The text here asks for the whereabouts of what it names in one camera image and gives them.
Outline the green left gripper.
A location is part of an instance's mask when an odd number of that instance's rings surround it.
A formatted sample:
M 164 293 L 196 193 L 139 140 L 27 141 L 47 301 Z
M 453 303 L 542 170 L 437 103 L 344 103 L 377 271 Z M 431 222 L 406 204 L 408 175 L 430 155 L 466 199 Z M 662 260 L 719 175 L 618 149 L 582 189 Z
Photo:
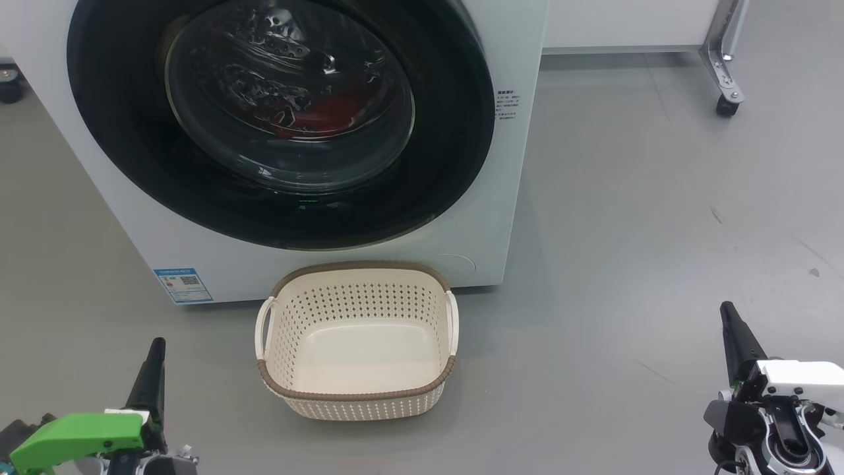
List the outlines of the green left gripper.
M 82 457 L 141 451 L 142 428 L 148 419 L 156 429 L 163 429 L 165 357 L 166 340 L 154 338 L 125 404 L 136 411 L 70 413 L 54 419 L 11 452 L 15 471 L 52 473 L 54 466 Z

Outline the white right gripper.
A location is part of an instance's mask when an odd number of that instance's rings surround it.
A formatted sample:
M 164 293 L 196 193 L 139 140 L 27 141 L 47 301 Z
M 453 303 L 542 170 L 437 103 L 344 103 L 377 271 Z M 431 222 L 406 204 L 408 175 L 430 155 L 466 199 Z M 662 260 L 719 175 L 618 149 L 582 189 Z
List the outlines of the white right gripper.
M 746 381 L 756 365 L 765 376 L 772 395 L 801 398 L 841 398 L 843 369 L 830 362 L 772 359 L 763 350 L 747 322 L 731 301 L 720 305 L 727 379 L 729 384 Z

